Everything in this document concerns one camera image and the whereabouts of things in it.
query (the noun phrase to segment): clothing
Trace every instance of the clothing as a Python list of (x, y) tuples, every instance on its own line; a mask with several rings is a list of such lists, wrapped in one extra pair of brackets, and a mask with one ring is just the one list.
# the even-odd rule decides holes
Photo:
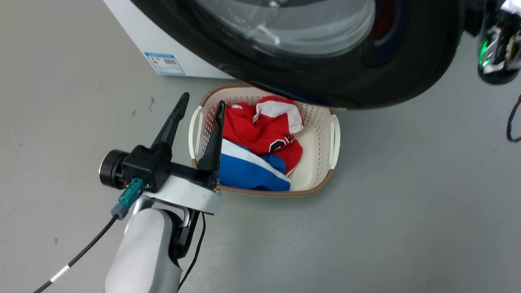
[(256, 105), (226, 106), (218, 178), (231, 187), (289, 191), (302, 147), (293, 135), (304, 128), (299, 109), (267, 96)]
[(290, 174), (302, 157), (302, 147), (293, 134), (304, 128), (293, 101), (278, 96), (262, 98), (256, 105), (244, 102), (227, 106), (223, 137), (253, 154), (272, 154), (286, 164)]
[(221, 184), (255, 190), (288, 191), (290, 179), (261, 157), (227, 139), (222, 140), (221, 165), (218, 178)]

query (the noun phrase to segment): black wire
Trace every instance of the black wire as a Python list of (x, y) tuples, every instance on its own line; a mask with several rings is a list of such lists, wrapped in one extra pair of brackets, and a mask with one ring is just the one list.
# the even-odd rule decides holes
[(52, 285), (53, 282), (51, 282), (50, 280), (47, 281), (47, 283), (43, 284), (42, 287), (38, 288), (38, 290), (36, 290), (34, 293), (41, 293), (43, 290), (47, 289), (47, 287), (49, 287), (50, 285)]
[(192, 260), (192, 263), (188, 267), (187, 273), (184, 275), (183, 280), (181, 281), (181, 283), (179, 283), (179, 288), (177, 288), (178, 291), (179, 291), (179, 289), (181, 289), (181, 286), (183, 286), (183, 283), (187, 279), (188, 274), (190, 274), (190, 271), (194, 267), (195, 262), (197, 261), (197, 256), (199, 255), (199, 251), (201, 250), (201, 244), (203, 243), (203, 237), (204, 237), (204, 233), (206, 231), (206, 219), (204, 217), (204, 213), (201, 213), (201, 215), (203, 215), (203, 231), (201, 232), (201, 237), (199, 238), (199, 242), (197, 243), (197, 248), (195, 249), (194, 259)]
[(103, 235), (110, 229), (110, 227), (112, 227), (112, 225), (114, 224), (114, 222), (118, 219), (118, 216), (117, 215), (114, 215), (112, 217), (112, 219), (110, 219), (110, 221), (108, 221), (108, 224), (105, 226), (105, 228), (103, 228), (103, 230), (101, 230), (101, 232), (91, 241), (91, 243), (89, 243), (80, 253), (78, 253), (78, 255), (76, 255), (75, 258), (73, 258), (70, 262), (69, 262), (69, 266), (72, 266), (74, 265), (78, 260), (80, 260), (80, 258), (82, 256), (84, 256), (87, 251), (89, 251), (95, 244), (96, 242), (98, 242), (98, 240), (103, 237)]
[[(117, 215), (113, 216), (112, 219), (110, 219), (108, 224), (105, 226), (105, 228), (103, 228), (103, 230), (101, 230), (101, 232), (78, 255), (76, 255), (75, 258), (73, 258), (69, 262), (69, 267), (72, 267), (78, 260), (80, 260), (80, 258), (84, 256), (87, 253), (87, 251), (89, 251), (101, 237), (103, 237), (103, 235), (110, 229), (110, 227), (112, 227), (112, 225), (117, 219)], [(52, 283), (53, 282), (51, 282), (51, 280), (47, 281), (47, 283), (43, 284), (43, 286), (38, 288), (38, 290), (36, 290), (34, 293), (41, 293), (43, 290), (47, 289), (47, 287), (49, 287)]]
[(512, 138), (512, 121), (514, 120), (514, 116), (516, 116), (517, 108), (521, 104), (521, 95), (517, 99), (517, 103), (512, 108), (512, 112), (510, 112), (510, 116), (508, 117), (508, 122), (506, 124), (506, 139), (510, 142), (520, 142), (521, 137)]

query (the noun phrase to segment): barcode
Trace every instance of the barcode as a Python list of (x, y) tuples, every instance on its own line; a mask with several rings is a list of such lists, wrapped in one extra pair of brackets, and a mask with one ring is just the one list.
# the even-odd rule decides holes
[(163, 59), (166, 64), (168, 65), (177, 65), (176, 61), (174, 59)]

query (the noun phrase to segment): basket handle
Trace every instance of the basket handle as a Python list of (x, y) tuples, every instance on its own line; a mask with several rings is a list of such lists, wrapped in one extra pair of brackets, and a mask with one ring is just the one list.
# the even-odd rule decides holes
[[(190, 158), (195, 159), (195, 147), (194, 147), (194, 129), (195, 122), (197, 118), (199, 118), (199, 114), (203, 107), (199, 106), (195, 109), (194, 114), (192, 115), (192, 119), (190, 120), (190, 127), (188, 128), (188, 151), (190, 152)], [(199, 146), (199, 139), (201, 139), (201, 128), (197, 128), (197, 142), (196, 145)]]
[(331, 142), (329, 145), (331, 149), (329, 151), (329, 165), (331, 169), (337, 166), (338, 154), (340, 152), (340, 122), (336, 115), (331, 115)]

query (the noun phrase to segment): plastic laundry basket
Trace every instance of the plastic laundry basket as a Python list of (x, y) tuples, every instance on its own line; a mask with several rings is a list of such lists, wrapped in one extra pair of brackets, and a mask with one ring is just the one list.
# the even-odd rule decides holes
[[(245, 83), (224, 84), (203, 98), (190, 121), (188, 145), (192, 164), (197, 168), (206, 150), (212, 121), (219, 101), (226, 104), (255, 104), (269, 92)], [(217, 189), (262, 197), (307, 196), (322, 189), (331, 179), (340, 149), (340, 124), (329, 108), (295, 102), (304, 118), (304, 129), (295, 134), (302, 146), (302, 158), (291, 176), (290, 191), (260, 191), (218, 185)]]

